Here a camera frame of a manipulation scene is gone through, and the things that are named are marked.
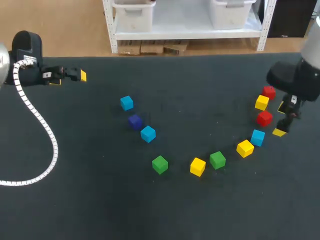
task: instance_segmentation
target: red block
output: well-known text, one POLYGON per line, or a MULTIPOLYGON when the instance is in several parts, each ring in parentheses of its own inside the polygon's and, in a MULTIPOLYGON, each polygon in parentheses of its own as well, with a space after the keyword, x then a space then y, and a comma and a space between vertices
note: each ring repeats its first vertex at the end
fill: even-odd
POLYGON ((272 122, 272 114, 268 111, 260 112, 258 117, 256 118, 256 122, 261 126, 268 126, 272 122))
POLYGON ((270 100, 273 100, 276 97, 276 90, 273 86, 265 86, 262 90, 261 95, 268 97, 270 100))

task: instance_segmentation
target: blue block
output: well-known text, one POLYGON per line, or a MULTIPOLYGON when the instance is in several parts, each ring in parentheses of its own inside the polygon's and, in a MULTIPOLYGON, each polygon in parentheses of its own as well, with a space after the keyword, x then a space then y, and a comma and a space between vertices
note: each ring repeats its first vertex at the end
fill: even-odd
POLYGON ((142 128, 142 119, 138 115, 129 117, 129 124, 134 130, 140 130, 142 128))
POLYGON ((253 145, 261 147, 262 142, 264 141, 265 133, 263 131, 254 130, 250 142, 253 145))
POLYGON ((127 111, 134 108, 134 101, 132 101, 130 96, 125 96, 120 99, 121 106, 123 110, 127 111))
POLYGON ((145 140, 147 143, 150 143, 156 137, 156 130, 154 130, 150 126, 146 126, 141 130, 141 138, 145 140))

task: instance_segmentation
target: white cable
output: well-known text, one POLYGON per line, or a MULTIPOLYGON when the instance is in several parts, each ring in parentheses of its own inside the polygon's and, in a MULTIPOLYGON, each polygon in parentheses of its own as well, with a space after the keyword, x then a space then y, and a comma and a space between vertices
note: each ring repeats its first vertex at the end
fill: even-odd
POLYGON ((29 185, 29 184, 34 184, 34 183, 40 181, 41 179, 43 179, 45 176, 47 176, 52 171, 52 169, 54 169, 54 167, 57 163, 57 159, 58 159, 58 143, 57 143, 57 140, 56 140, 54 133, 52 132, 51 128, 49 127, 47 122, 44 120, 44 118, 40 115, 40 113, 35 109, 35 107, 28 100, 28 98, 25 95, 25 92, 23 91, 21 84, 20 84, 19 68, 24 67, 24 66, 33 65, 33 64, 34 64, 34 62, 31 60, 20 60, 17 63, 15 63, 14 67, 13 67, 13 80, 14 80, 15 87, 16 87, 21 99, 23 100, 25 105, 29 108, 29 110, 33 113, 33 115, 39 120, 39 122, 42 124, 42 126, 44 127, 44 129, 48 133, 49 138, 51 139, 51 142, 52 142, 52 146, 53 146, 53 157, 52 157, 52 161, 51 161, 49 167, 41 175, 39 175, 35 178, 32 178, 30 180, 26 180, 26 181, 1 181, 0 180, 0 185, 3 185, 3 186, 15 187, 15 186, 25 186, 25 185, 29 185))

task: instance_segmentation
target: white storage bin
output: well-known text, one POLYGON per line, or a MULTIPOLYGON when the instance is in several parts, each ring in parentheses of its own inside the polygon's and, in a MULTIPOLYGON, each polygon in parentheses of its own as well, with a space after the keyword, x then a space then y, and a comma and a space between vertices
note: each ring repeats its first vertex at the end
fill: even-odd
POLYGON ((149 0, 115 0, 112 4, 123 32, 151 32, 156 2, 149 0))
POLYGON ((210 18, 216 30, 242 29, 256 0, 210 0, 210 18))

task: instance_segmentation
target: green block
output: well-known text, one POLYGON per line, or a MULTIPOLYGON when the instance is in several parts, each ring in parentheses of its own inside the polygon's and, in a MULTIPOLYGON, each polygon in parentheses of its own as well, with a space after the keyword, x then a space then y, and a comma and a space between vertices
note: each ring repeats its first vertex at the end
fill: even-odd
POLYGON ((210 163, 214 169, 219 169, 226 165, 226 158, 220 151, 217 151, 210 155, 210 163))
POLYGON ((162 156, 158 156, 152 161, 152 167, 158 174, 162 174, 168 169, 168 162, 162 156))

